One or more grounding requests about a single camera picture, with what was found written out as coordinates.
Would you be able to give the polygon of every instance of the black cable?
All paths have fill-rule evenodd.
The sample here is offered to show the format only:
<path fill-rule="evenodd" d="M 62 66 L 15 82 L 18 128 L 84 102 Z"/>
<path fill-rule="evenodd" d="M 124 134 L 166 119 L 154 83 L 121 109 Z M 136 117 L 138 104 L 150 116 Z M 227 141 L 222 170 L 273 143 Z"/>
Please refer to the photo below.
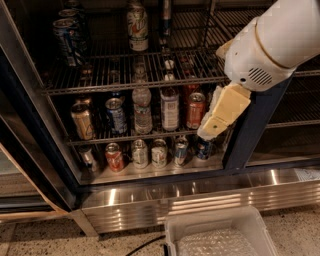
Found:
<path fill-rule="evenodd" d="M 166 237 L 166 236 L 159 236 L 159 237 L 157 237 L 157 238 L 154 238 L 154 239 L 152 239 L 152 240 L 150 240 L 150 241 L 148 241 L 148 242 L 140 245 L 139 247 L 137 247 L 137 248 L 134 249 L 133 251 L 129 252 L 126 256 L 131 256 L 132 254 L 136 253 L 137 251 L 141 250 L 142 248 L 146 247 L 147 245 L 149 245 L 149 244 L 151 244 L 151 243 L 153 243 L 153 242 L 156 242 L 156 241 L 158 241 L 158 240 L 161 240 L 161 239 L 163 239 L 163 238 L 165 238 L 165 237 Z"/>

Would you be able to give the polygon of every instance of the speckled floor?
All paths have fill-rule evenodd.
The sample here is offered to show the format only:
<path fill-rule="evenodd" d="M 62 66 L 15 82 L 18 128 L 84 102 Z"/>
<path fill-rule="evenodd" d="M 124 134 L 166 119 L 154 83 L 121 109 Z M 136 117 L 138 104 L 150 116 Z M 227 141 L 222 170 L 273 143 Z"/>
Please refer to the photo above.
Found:
<path fill-rule="evenodd" d="M 280 256 L 320 255 L 320 206 L 262 213 Z M 141 244 L 164 235 L 163 227 L 85 237 L 69 219 L 0 225 L 0 256 L 124 256 Z M 164 239 L 134 256 L 164 255 Z"/>

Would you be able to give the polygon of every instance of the terrazzo floor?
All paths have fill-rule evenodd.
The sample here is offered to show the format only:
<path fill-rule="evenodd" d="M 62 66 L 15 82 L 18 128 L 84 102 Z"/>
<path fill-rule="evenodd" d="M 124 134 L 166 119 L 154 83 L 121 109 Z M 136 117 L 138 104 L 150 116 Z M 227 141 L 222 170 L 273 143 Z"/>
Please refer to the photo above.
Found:
<path fill-rule="evenodd" d="M 320 255 L 320 206 L 261 213 L 279 256 Z M 0 225 L 0 256 L 125 256 L 164 235 L 162 226 L 86 237 L 70 219 Z M 164 255 L 162 238 L 132 254 Z"/>

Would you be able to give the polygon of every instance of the clear water bottle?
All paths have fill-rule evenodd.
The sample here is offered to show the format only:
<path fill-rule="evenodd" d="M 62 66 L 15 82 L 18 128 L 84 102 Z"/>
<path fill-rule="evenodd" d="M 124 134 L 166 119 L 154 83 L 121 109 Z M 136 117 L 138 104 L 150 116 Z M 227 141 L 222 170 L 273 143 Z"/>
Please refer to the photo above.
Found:
<path fill-rule="evenodd" d="M 165 76 L 165 81 L 174 80 L 173 74 Z M 164 87 L 161 95 L 162 127 L 166 131 L 175 131 L 179 128 L 179 91 L 176 87 Z"/>
<path fill-rule="evenodd" d="M 146 82 L 145 74 L 135 74 L 134 82 Z M 134 106 L 134 129 L 138 134 L 148 134 L 152 130 L 151 92 L 149 88 L 135 88 L 132 92 Z"/>

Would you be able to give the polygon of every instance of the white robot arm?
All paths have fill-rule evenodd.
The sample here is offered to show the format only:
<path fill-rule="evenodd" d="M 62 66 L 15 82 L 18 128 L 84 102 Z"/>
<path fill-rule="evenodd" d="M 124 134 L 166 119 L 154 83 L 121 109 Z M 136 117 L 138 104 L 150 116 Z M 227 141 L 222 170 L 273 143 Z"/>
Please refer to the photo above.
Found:
<path fill-rule="evenodd" d="M 268 90 L 319 53 L 320 0 L 278 0 L 218 49 L 231 83 L 216 90 L 198 135 L 217 137 L 250 104 L 251 91 Z"/>

